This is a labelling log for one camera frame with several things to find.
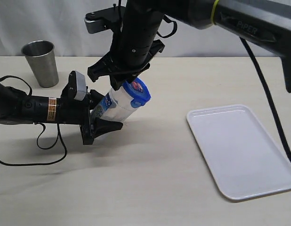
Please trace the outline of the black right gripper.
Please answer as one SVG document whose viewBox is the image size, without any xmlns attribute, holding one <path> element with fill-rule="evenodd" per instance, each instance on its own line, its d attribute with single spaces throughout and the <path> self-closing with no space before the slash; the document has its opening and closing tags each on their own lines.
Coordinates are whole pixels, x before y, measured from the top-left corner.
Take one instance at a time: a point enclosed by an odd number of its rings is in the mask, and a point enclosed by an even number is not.
<svg viewBox="0 0 291 226">
<path fill-rule="evenodd" d="M 109 52 L 87 69 L 91 81 L 109 75 L 115 91 L 125 82 L 132 83 L 138 77 L 137 72 L 143 70 L 153 57 L 150 48 L 163 16 L 156 10 L 141 12 L 134 6 L 114 6 L 87 13 L 85 18 L 102 18 L 107 30 L 113 32 Z"/>
</svg>

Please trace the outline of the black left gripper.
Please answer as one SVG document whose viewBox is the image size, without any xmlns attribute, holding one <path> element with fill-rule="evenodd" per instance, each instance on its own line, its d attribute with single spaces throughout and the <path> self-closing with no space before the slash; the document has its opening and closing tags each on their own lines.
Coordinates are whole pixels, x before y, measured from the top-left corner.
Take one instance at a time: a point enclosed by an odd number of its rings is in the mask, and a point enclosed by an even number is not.
<svg viewBox="0 0 291 226">
<path fill-rule="evenodd" d="M 82 101 L 74 99 L 76 85 L 75 72 L 71 71 L 68 83 L 62 90 L 60 98 L 48 99 L 48 121 L 61 124 L 79 125 L 84 145 L 92 145 L 94 139 L 114 131 L 121 130 L 122 122 L 107 121 L 96 118 L 91 122 L 90 111 L 101 101 L 104 95 L 94 89 L 88 90 Z"/>
</svg>

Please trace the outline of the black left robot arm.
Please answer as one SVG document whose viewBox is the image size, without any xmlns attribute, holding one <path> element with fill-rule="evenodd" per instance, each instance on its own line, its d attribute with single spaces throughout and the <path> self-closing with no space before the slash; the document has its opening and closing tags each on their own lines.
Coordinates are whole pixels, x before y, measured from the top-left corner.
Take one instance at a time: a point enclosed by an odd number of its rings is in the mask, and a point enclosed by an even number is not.
<svg viewBox="0 0 291 226">
<path fill-rule="evenodd" d="M 71 71 L 68 83 L 59 98 L 34 96 L 14 87 L 5 87 L 0 78 L 0 124 L 69 124 L 79 125 L 84 145 L 91 145 L 94 139 L 117 130 L 123 123 L 92 119 L 90 111 L 99 104 L 103 95 L 94 89 L 88 90 L 85 76 Z"/>
</svg>

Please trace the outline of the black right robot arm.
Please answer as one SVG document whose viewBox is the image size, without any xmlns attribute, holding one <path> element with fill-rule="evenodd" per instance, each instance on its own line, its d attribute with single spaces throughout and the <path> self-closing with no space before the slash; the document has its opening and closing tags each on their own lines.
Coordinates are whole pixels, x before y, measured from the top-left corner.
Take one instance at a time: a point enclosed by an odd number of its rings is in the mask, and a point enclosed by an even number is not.
<svg viewBox="0 0 291 226">
<path fill-rule="evenodd" d="M 88 13 L 89 33 L 113 31 L 109 52 L 88 68 L 89 78 L 109 76 L 114 90 L 132 82 L 163 51 L 155 37 L 167 17 L 197 29 L 217 25 L 277 55 L 291 92 L 291 6 L 270 0 L 129 0 Z"/>
</svg>

